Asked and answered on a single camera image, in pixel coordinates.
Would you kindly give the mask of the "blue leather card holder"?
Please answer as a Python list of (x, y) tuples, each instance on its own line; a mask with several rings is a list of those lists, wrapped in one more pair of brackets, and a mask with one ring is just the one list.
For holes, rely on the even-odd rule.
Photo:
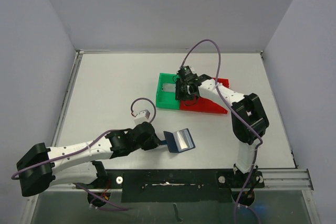
[(182, 153), (196, 147), (189, 129), (175, 132), (164, 131), (163, 134), (165, 140), (162, 143), (167, 146), (170, 153)]

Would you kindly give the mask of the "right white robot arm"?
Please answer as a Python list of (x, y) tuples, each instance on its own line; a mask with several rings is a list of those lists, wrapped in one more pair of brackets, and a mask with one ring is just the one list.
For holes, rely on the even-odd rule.
[(234, 182), (241, 187), (251, 183), (257, 152), (269, 127), (269, 120), (259, 96), (233, 91), (219, 83), (217, 78), (195, 74), (189, 66), (181, 66), (177, 71), (175, 89), (178, 100), (204, 98), (230, 111), (233, 133), (239, 141), (237, 161), (234, 164)]

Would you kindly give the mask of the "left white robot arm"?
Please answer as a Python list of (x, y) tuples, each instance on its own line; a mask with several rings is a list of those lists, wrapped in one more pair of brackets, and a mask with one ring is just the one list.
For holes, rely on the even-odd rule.
[(13, 180), (20, 183), (21, 193), (30, 197), (59, 184), (105, 185), (107, 175), (101, 160), (128, 156), (142, 149), (153, 150), (161, 145), (153, 125), (149, 122), (135, 128), (107, 130), (95, 140), (59, 147), (35, 144), (17, 162)]

